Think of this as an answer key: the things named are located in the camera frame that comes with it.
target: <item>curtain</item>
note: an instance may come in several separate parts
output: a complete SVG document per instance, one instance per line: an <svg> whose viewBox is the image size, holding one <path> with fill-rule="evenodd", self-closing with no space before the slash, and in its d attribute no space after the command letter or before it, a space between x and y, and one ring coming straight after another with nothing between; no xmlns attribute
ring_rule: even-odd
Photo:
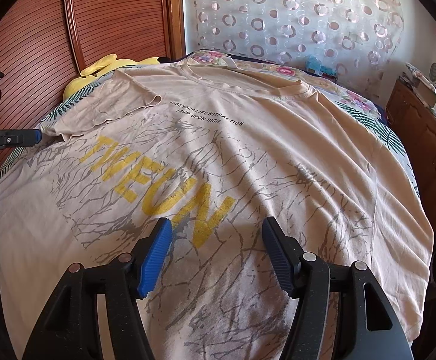
<svg viewBox="0 0 436 360"><path fill-rule="evenodd" d="M193 49L297 68L305 66L307 56L315 56L337 71L341 85L374 99L404 27L399 0L185 0L185 4L194 20L188 31Z"/></svg>

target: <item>bed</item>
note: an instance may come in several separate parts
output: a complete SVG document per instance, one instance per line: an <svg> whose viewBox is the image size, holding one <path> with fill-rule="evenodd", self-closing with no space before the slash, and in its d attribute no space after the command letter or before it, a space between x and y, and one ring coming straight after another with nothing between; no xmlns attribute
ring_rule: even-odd
<svg viewBox="0 0 436 360"><path fill-rule="evenodd" d="M138 302L157 358L279 358L296 302L260 238L269 215L328 262L365 261L413 341L434 235L381 117L328 80L207 50L85 86L0 169L0 291L18 358L65 269L107 263L160 216L171 252Z"/></svg>

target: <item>pink flower print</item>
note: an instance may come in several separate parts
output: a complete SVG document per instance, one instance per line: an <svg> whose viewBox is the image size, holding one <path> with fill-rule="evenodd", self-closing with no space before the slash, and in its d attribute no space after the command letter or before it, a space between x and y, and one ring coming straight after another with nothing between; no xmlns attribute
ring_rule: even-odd
<svg viewBox="0 0 436 360"><path fill-rule="evenodd" d="M194 59L198 62L213 62L213 58L209 54L201 55Z"/></svg>
<svg viewBox="0 0 436 360"><path fill-rule="evenodd" d="M295 71L288 66L278 66L276 71L287 76L294 76L296 74Z"/></svg>
<svg viewBox="0 0 436 360"><path fill-rule="evenodd" d="M210 51L207 54L210 56L213 56L215 58L221 58L223 56L223 54L221 54L220 52L217 52L217 51Z"/></svg>
<svg viewBox="0 0 436 360"><path fill-rule="evenodd" d="M348 90L346 92L348 93L348 97L351 100L355 100L355 101L358 101L358 102L361 101L361 96L360 95L358 95L358 94L356 94L354 92L348 91Z"/></svg>
<svg viewBox="0 0 436 360"><path fill-rule="evenodd" d="M354 100L354 103L356 105L358 105L359 107L361 107L365 111L372 111L373 110L373 108L371 108L370 105L368 103L365 103L364 101Z"/></svg>

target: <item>blue gripper pad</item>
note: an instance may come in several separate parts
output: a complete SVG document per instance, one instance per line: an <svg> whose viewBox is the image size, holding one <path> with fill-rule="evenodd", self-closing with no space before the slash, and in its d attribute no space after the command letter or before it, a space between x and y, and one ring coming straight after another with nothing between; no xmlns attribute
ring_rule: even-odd
<svg viewBox="0 0 436 360"><path fill-rule="evenodd" d="M291 296L291 293L294 289L294 269L293 264L289 260L288 256L286 255L286 252L284 251L282 244L278 238L278 235L273 230L272 226L275 225L278 227L279 231L283 234L283 237L286 237L279 227L279 225L271 223L270 221L276 222L274 218L266 218L263 221L262 225L262 237L264 246L266 247L266 250L268 252L268 255L271 259L271 264L274 268L274 273L276 274L276 277L278 278L279 285L282 290L286 291L289 296Z"/></svg>
<svg viewBox="0 0 436 360"><path fill-rule="evenodd" d="M41 131L40 130L35 130L35 141L36 141L35 145L40 143L41 137L42 137Z"/></svg>
<svg viewBox="0 0 436 360"><path fill-rule="evenodd" d="M146 298L148 293L155 288L156 281L158 280L163 262L168 254L169 245L173 238L173 229L169 219L161 218L158 225L160 225L158 233L141 265L138 293L143 298Z"/></svg>

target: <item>screw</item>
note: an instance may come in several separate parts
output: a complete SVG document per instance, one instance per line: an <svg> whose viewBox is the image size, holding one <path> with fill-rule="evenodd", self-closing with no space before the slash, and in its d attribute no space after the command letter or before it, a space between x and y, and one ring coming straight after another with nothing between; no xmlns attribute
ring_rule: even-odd
<svg viewBox="0 0 436 360"><path fill-rule="evenodd" d="M362 261L354 262L354 266L356 267L356 269L359 269L360 271L365 271L367 269L366 263Z"/></svg>
<svg viewBox="0 0 436 360"><path fill-rule="evenodd" d="M120 256L118 257L118 260L119 260L121 263L127 263L128 261L131 260L131 258L132 258L132 256L131 256L130 253L122 253L122 254L120 254Z"/></svg>
<svg viewBox="0 0 436 360"><path fill-rule="evenodd" d="M316 261L316 255L314 253L311 253L310 251L307 251L305 254L303 254L303 258L306 261Z"/></svg>
<svg viewBox="0 0 436 360"><path fill-rule="evenodd" d="M79 263L73 263L73 264L71 264L69 267L68 267L68 270L71 272L71 273L75 273L75 272L78 272L79 270L81 269L81 265L79 264Z"/></svg>

